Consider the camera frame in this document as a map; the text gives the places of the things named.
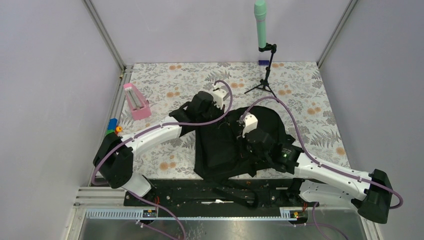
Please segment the black student backpack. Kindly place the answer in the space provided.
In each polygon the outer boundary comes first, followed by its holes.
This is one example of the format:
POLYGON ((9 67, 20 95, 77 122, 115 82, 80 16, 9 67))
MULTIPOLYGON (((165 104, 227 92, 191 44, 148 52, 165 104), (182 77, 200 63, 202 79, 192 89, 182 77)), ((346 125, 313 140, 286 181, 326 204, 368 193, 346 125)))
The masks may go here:
MULTIPOLYGON (((223 120, 195 131, 194 172, 203 180, 223 185, 231 177, 243 174, 253 177, 259 170, 272 169, 259 162, 242 137, 244 127, 239 119, 245 110, 246 107, 231 110, 223 120)), ((248 112, 257 118, 257 129, 274 136, 285 135, 285 141, 293 145, 295 139, 286 133, 276 111, 256 105, 248 112)))

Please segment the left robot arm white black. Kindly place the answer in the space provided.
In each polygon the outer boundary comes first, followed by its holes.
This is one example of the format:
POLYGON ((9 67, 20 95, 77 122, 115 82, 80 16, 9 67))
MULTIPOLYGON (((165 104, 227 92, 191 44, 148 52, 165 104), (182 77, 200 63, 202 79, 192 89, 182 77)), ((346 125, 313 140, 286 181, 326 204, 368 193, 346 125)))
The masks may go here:
POLYGON ((220 121, 230 110, 224 101, 232 98, 231 92, 222 88, 199 91, 151 127, 124 137, 107 134, 93 160, 93 173, 100 173, 112 189, 122 188, 135 194, 142 205, 152 204, 155 192, 146 177, 133 172, 134 159, 166 141, 220 121))

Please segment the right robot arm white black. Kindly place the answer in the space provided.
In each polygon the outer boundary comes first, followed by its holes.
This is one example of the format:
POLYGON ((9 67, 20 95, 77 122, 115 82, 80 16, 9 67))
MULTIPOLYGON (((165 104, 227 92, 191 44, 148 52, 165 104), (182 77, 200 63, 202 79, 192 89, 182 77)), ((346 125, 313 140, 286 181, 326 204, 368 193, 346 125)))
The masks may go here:
POLYGON ((242 137, 252 147, 252 152, 271 168, 300 181, 300 186, 286 193, 291 205, 299 206, 306 201, 343 206, 357 210, 369 221, 388 222, 394 191, 386 172, 380 169, 366 172, 335 165, 288 141, 277 142, 259 128, 244 130, 242 137))

